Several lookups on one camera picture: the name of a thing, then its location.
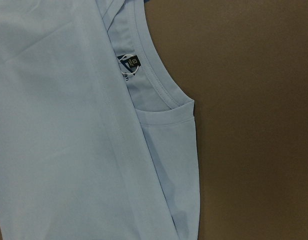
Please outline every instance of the light blue shirt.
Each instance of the light blue shirt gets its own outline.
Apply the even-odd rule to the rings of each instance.
[[[3,239],[196,240],[194,102],[143,0],[0,0]]]

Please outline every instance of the brown background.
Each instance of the brown background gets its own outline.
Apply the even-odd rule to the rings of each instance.
[[[198,239],[308,240],[308,0],[151,0],[145,11],[195,100]]]

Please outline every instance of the fabric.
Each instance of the fabric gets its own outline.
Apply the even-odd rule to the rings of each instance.
[[[0,0],[3,239],[197,239],[194,102],[143,0]]]

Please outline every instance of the black tag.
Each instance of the black tag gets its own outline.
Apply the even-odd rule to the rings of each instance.
[[[137,55],[131,56],[130,58],[128,58],[127,63],[130,68],[136,68],[137,66],[141,66],[141,62]]]

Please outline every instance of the tag string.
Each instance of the tag string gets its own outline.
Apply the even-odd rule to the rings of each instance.
[[[132,55],[132,54],[125,54],[121,59],[118,60],[118,62],[120,63],[121,60],[124,59],[124,58],[127,57],[127,56],[133,57],[134,55]],[[137,68],[136,68],[136,70],[135,70],[134,72],[127,73],[127,72],[122,72],[122,71],[121,71],[121,73],[122,73],[123,75],[133,75],[133,74],[135,74],[135,73],[139,70],[139,67],[140,67],[140,66],[137,66]]]

